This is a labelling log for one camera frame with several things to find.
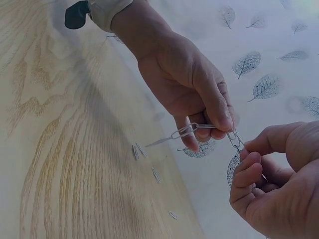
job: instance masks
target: finger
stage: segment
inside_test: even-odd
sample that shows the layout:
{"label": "finger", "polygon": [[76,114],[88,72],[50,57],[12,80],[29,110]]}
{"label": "finger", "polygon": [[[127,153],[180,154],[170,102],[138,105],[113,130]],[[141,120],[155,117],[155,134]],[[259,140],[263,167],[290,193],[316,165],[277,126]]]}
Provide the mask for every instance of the finger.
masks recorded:
{"label": "finger", "polygon": [[[219,130],[231,130],[233,128],[233,120],[229,108],[232,109],[232,106],[223,76],[207,58],[203,59],[202,64],[194,71],[197,78],[194,87],[206,106],[209,119]],[[223,94],[217,86],[217,80],[223,89]]]}
{"label": "finger", "polygon": [[[180,116],[173,116],[173,117],[175,119],[177,129],[183,128],[188,125],[188,121],[186,117],[180,117]],[[181,137],[181,140],[185,144],[185,146],[188,147],[189,149],[195,152],[199,151],[198,143],[195,137],[191,133],[185,137]]]}
{"label": "finger", "polygon": [[[191,123],[205,124],[207,123],[203,112],[188,116]],[[196,139],[200,142],[206,142],[210,139],[210,129],[209,128],[199,128],[194,131]]]}
{"label": "finger", "polygon": [[260,154],[250,153],[235,170],[229,202],[242,218],[245,218],[247,208],[256,196],[263,194],[260,189],[254,188],[263,170],[260,161]]}
{"label": "finger", "polygon": [[[204,110],[203,114],[204,114],[204,117],[205,117],[207,123],[211,123],[211,120],[209,119],[209,116],[207,114],[207,110]],[[210,136],[216,140],[220,140],[226,136],[226,132],[221,131],[221,130],[216,129],[216,128],[212,128],[210,131]]]}
{"label": "finger", "polygon": [[233,118],[233,122],[234,122],[234,127],[237,127],[237,125],[239,125],[240,122],[240,116],[238,113],[234,112],[234,113],[230,113],[232,118]]}
{"label": "finger", "polygon": [[261,165],[263,166],[263,174],[268,182],[279,187],[284,186],[295,174],[292,168],[280,166],[268,155],[262,156]]}
{"label": "finger", "polygon": [[269,193],[275,189],[279,189],[280,187],[277,184],[273,184],[273,183],[265,183],[263,186],[261,187],[257,187],[260,190],[262,190],[265,193]]}
{"label": "finger", "polygon": [[284,153],[288,136],[302,124],[304,123],[296,122],[267,127],[254,140],[247,142],[245,147],[249,152],[258,152],[261,155]]}
{"label": "finger", "polygon": [[[243,161],[249,155],[248,150],[244,147],[240,152],[240,161]],[[260,179],[256,182],[256,187],[261,188],[263,185],[267,183],[267,180],[264,177],[260,177]]]}

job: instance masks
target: leaf pattern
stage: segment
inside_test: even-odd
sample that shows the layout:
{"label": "leaf pattern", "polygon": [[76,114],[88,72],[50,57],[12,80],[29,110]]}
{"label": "leaf pattern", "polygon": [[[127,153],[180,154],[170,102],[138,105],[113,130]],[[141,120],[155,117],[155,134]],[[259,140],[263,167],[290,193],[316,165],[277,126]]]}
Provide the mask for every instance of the leaf pattern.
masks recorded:
{"label": "leaf pattern", "polygon": [[207,156],[211,151],[214,150],[215,145],[216,145],[216,141],[211,138],[209,141],[207,142],[197,142],[199,145],[199,151],[198,152],[194,152],[189,148],[185,148],[185,149],[178,149],[178,151],[184,151],[184,153],[186,155],[188,155],[189,157],[192,158],[202,158]]}
{"label": "leaf pattern", "polygon": [[283,7],[287,10],[291,7],[291,0],[280,0],[280,3],[283,5]]}
{"label": "leaf pattern", "polygon": [[308,28],[307,24],[305,24],[301,20],[294,21],[293,24],[291,25],[291,29],[294,31],[294,34],[296,32],[304,31]]}
{"label": "leaf pattern", "polygon": [[306,60],[309,55],[304,51],[292,51],[282,57],[277,57],[277,59],[281,59],[286,62],[295,62],[299,60]]}
{"label": "leaf pattern", "polygon": [[265,28],[266,26],[267,26],[267,24],[266,24],[265,17],[261,14],[258,14],[258,15],[253,16],[253,18],[250,21],[250,26],[248,26],[246,28],[250,28],[250,27]]}
{"label": "leaf pattern", "polygon": [[253,51],[236,61],[232,68],[233,71],[238,75],[238,79],[242,75],[256,69],[260,63],[260,59],[260,53],[258,51]]}
{"label": "leaf pattern", "polygon": [[276,96],[281,91],[280,78],[275,74],[267,74],[262,77],[254,86],[253,96],[254,99],[268,99]]}
{"label": "leaf pattern", "polygon": [[236,153],[236,155],[230,160],[227,168],[227,181],[229,187],[231,187],[231,184],[233,182],[234,178],[234,170],[240,163],[240,155],[239,152]]}
{"label": "leaf pattern", "polygon": [[219,10],[219,20],[221,26],[225,26],[231,29],[230,25],[234,22],[235,18],[235,11],[230,6],[223,6]]}
{"label": "leaf pattern", "polygon": [[319,120],[319,98],[313,96],[303,97],[302,105],[309,115],[314,116],[315,119]]}

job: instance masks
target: sleeve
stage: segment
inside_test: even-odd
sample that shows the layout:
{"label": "sleeve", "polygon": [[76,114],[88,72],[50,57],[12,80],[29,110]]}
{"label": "sleeve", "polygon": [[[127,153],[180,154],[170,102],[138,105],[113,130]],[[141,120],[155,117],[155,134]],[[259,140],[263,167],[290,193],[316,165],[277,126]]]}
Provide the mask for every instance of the sleeve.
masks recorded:
{"label": "sleeve", "polygon": [[99,28],[112,33],[113,17],[132,2],[133,0],[88,0],[91,19]]}

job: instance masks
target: paper clip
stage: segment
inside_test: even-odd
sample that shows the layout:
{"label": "paper clip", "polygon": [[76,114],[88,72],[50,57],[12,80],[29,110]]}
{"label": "paper clip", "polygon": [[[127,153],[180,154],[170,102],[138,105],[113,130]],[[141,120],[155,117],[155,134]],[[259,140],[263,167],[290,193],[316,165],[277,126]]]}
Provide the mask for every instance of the paper clip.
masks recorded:
{"label": "paper clip", "polygon": [[244,149],[244,143],[238,136],[236,128],[232,132],[228,132],[227,136],[230,140],[231,145],[238,150],[238,152]]}

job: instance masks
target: wood grain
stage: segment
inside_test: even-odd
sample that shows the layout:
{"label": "wood grain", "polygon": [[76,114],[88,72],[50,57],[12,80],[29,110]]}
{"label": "wood grain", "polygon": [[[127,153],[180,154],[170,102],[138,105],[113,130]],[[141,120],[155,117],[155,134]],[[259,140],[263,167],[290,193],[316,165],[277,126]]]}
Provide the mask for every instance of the wood grain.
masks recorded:
{"label": "wood grain", "polygon": [[104,32],[64,27],[73,3],[0,3],[1,238],[203,238],[168,146],[134,160],[155,112]]}

